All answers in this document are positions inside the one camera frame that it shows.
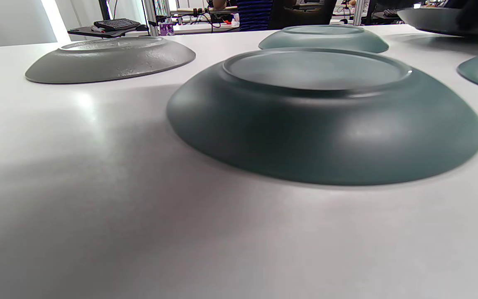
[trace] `black chair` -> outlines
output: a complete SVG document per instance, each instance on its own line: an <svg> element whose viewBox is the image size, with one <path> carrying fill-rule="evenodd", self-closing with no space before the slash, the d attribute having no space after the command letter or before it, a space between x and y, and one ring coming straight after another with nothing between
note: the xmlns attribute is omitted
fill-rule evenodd
<svg viewBox="0 0 478 299"><path fill-rule="evenodd" d="M320 10L304 12L285 7L285 0L273 0L268 29L329 24L336 3L337 0L324 0L324 5Z"/></svg>

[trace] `white table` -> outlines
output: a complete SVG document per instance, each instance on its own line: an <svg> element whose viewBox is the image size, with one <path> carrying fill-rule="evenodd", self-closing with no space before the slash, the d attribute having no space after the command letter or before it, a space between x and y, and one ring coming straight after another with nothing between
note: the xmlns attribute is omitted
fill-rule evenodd
<svg viewBox="0 0 478 299"><path fill-rule="evenodd" d="M478 46L369 29L478 113L455 71ZM174 36L195 61L72 86L23 78L56 44L0 47L0 299L478 298L478 154L407 184L317 186L218 163L171 131L180 84L270 33Z"/></svg>

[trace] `keyboard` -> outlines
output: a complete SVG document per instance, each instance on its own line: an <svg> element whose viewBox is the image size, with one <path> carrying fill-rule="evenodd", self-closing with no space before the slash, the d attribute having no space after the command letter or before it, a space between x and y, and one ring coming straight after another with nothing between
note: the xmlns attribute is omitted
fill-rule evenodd
<svg viewBox="0 0 478 299"><path fill-rule="evenodd" d="M398 17L398 10L384 10L385 17Z"/></svg>
<svg viewBox="0 0 478 299"><path fill-rule="evenodd" d="M117 30L125 30L136 28L141 25L139 22L129 19L114 19L94 22L93 25L99 28L103 28L105 32L114 32Z"/></svg>

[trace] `wall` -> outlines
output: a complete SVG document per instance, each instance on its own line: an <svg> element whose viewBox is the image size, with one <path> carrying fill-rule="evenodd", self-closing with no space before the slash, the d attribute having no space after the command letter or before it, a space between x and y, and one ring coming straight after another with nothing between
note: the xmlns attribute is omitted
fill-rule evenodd
<svg viewBox="0 0 478 299"><path fill-rule="evenodd" d="M0 46L56 41L42 0L0 0Z"/></svg>

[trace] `striped shirt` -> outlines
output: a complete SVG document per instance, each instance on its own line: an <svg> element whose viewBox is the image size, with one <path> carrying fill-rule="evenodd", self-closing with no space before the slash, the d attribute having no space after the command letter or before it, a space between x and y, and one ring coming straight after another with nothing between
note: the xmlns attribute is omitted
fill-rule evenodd
<svg viewBox="0 0 478 299"><path fill-rule="evenodd" d="M273 0L237 0L242 32L267 30Z"/></svg>

